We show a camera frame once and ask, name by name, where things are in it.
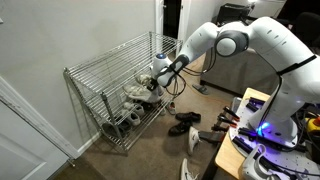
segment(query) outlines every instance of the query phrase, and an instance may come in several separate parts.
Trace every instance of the chrome shelf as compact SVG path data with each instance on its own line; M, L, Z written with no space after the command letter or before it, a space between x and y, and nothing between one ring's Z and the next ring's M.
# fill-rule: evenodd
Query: chrome shelf
M181 46L182 41L148 32L104 54L65 68L64 76L98 130L128 151L172 96L165 93L161 103L143 116L141 124L133 127L129 135L124 138L112 137L103 132L102 124L109 123L117 128L126 118L123 116L115 120L115 117L120 116L123 103L132 102L124 94L122 87L127 84L135 85L136 75L151 74L150 66L157 53L169 54L177 49L180 50ZM102 100L101 94L104 95L105 101Z

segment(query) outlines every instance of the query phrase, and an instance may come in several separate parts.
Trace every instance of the desk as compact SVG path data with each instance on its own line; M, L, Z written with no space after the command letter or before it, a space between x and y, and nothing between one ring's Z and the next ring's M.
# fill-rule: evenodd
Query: desk
M240 106L245 106L244 100L250 97L258 98L266 101L269 98L269 95L259 92L257 90L247 88ZM230 140L229 132L224 138L220 150L215 158L216 165L231 174L236 179L242 178L242 163L244 157L238 152L236 148L233 147L233 144Z

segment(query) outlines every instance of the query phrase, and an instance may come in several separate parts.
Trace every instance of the black shoe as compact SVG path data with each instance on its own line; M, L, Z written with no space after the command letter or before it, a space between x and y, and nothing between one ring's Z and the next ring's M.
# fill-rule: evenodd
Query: black shoe
M188 132L190 129L190 126L192 126L192 121L182 121L181 123L173 126L169 129L169 136L178 136L185 132Z
M200 123L201 121L201 114L197 114L194 112L188 112L188 113L177 113L176 119L179 121L193 121L196 123Z

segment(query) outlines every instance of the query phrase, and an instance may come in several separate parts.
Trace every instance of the beige carpet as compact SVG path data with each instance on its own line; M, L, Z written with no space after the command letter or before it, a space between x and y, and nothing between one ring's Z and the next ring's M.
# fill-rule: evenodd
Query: beige carpet
M188 67L200 71L204 56ZM210 95L202 95L191 87L199 84L199 77L182 73L188 86L176 100L177 112L197 112L202 115L201 123L194 123L198 130L211 131L217 115L224 106L230 106L233 95L207 87ZM99 174L109 180L177 180L183 158L188 159L188 167L201 179L215 149L207 142L200 143L194 155L187 154L188 133L178 137L169 137L170 127L178 124L174 116L167 113L158 117L142 134L130 149L128 156L123 156L108 141L100 138L82 157Z

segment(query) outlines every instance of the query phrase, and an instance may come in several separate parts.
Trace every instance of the baseboard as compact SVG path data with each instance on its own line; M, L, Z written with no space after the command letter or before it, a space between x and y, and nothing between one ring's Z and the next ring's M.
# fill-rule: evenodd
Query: baseboard
M92 136L91 139L89 139L84 145L82 145L79 149L78 152L80 154L83 154L99 137L101 136L100 132L97 132L94 136Z

